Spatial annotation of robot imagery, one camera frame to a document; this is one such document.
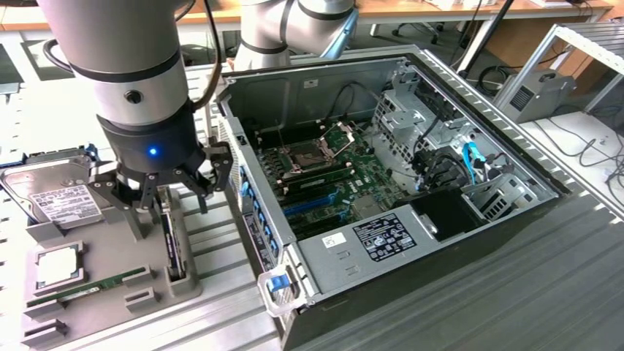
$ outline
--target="blue pcie slot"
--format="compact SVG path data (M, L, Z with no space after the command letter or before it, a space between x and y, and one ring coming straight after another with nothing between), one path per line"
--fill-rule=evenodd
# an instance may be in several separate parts
M318 207L324 207L324 206L328 206L330 204L333 204L333 200L336 199L336 195L338 194L338 191L336 190L336 192L333 192L332 194L324 196L324 197L320 197L317 198L316 200L312 200L306 203L302 203L297 206L292 206L290 208L286 208L284 210L284 215L285 216L293 216L296 214L300 214L305 211L309 211L314 208L318 208Z

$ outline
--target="metal rack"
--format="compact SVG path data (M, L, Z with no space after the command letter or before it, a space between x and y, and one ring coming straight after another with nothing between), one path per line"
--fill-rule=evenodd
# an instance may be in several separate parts
M494 99L496 107L500 108L512 100L514 94L520 90L524 79L537 67L556 39L561 39L568 44L573 45L618 73L585 106L585 110L590 110L596 106L606 93L621 81L624 75L624 25L618 22L556 24L545 35L542 42L538 44L516 79L498 92ZM550 68L556 69L562 61L562 59L556 60Z

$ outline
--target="metal workbench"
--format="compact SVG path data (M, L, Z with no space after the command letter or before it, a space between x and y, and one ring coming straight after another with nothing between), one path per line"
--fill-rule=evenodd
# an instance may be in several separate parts
M201 71L189 72L190 87L194 87L190 94L198 94L198 87L205 86L205 80L200 79L204 75ZM26 87L9 102L16 104L10 107L12 116L53 115L48 106L52 101L62 97L74 100L74 91L68 90L73 83L57 84L65 84L64 91L49 84ZM476 91L466 89L464 94L476 94ZM26 110L34 114L24 115ZM204 130L205 125L205 118L197 114L198 129ZM94 138L94 143L104 143L96 130L93 133L86 136ZM200 138L205 138L205 132L200 132ZM565 184L574 194L494 254L300 349L621 349L624 224L574 180L569 179ZM201 296L58 350L81 347L130 350L129 345L134 350L278 350L277 330L264 313L226 201L217 195L209 204L213 216L202 216L190 200L188 197L182 203L204 286ZM0 224L0 235L9 236L0 244L2 252L13 239L20 241L17 237L25 236L9 230L5 224L12 222L13 219ZM0 267L0 276L6 274L6 268L18 269L18 266L20 261L9 260ZM18 287L9 286L0 294L14 289ZM0 317L2 324L9 323L9 312ZM6 345L9 350L16 350L14 346Z

